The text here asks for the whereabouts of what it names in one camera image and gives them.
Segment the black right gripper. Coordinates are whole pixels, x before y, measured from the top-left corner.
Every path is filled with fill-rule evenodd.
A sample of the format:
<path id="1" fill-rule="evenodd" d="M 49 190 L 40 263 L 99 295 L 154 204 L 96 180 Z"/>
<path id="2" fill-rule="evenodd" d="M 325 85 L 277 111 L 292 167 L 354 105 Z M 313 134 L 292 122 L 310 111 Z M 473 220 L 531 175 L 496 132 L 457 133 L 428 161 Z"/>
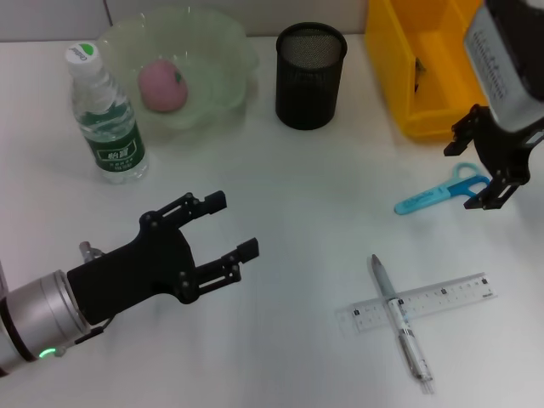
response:
<path id="1" fill-rule="evenodd" d="M 451 131 L 453 138 L 444 148 L 444 156 L 459 156 L 474 139 L 479 159 L 491 176 L 490 184 L 464 203 L 465 209 L 501 209 L 517 188 L 530 180 L 529 156 L 543 140 L 542 118 L 508 132 L 495 122 L 488 106 L 474 105 Z"/>

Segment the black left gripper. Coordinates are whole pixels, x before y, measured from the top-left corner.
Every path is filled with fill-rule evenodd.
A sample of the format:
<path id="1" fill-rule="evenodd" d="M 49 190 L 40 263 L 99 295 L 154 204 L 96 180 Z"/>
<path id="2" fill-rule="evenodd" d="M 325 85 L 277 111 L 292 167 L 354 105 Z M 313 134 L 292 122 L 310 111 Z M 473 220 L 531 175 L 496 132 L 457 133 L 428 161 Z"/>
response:
<path id="1" fill-rule="evenodd" d="M 180 231 L 187 223 L 227 207 L 222 190 L 197 199 L 186 193 L 139 220 L 140 231 L 125 246 L 67 273 L 83 317 L 100 323 L 159 294 L 189 304 L 209 292 L 241 280 L 241 265 L 259 256 L 256 238 L 232 252 L 196 267 Z"/>

